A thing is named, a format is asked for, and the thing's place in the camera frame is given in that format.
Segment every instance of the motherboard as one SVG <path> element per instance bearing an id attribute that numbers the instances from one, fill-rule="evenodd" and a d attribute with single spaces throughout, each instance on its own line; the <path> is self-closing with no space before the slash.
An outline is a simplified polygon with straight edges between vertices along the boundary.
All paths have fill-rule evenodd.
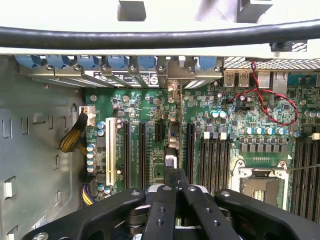
<path id="1" fill-rule="evenodd" d="M 230 101 L 246 88 L 222 80 L 181 88 L 176 99 L 168 89 L 86 88 L 85 108 L 94 113 L 86 127 L 94 200 L 127 188 L 148 191 L 165 183 L 166 168 L 183 168 L 190 184 L 211 195 L 228 188 L 319 222 L 320 215 L 300 197 L 320 208 L 320 189 L 306 187 L 320 181 L 319 169 L 289 171 L 320 161 L 320 89 L 315 86 L 314 78 L 288 76 L 286 95 L 298 118 L 285 126 L 262 112 L 254 91 Z M 295 117 L 285 99 L 262 96 L 274 119 L 289 123 Z"/>

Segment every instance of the ventilation grille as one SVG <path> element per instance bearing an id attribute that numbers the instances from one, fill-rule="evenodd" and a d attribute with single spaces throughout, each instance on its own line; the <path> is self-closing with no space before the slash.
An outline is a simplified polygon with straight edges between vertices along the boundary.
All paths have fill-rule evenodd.
<path id="1" fill-rule="evenodd" d="M 226 69 L 251 69 L 251 61 L 245 57 L 230 56 L 224 60 Z M 320 69 L 320 58 L 316 59 L 272 59 L 258 61 L 257 69 L 264 70 L 317 70 Z"/>

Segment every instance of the black cable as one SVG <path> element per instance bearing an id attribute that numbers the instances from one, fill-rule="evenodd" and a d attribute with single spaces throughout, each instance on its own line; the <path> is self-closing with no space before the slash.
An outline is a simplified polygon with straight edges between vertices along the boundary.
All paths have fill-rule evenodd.
<path id="1" fill-rule="evenodd" d="M 99 50 L 170 49 L 280 43 L 320 38 L 320 19 L 181 32 L 75 32 L 0 27 L 0 47 Z"/>

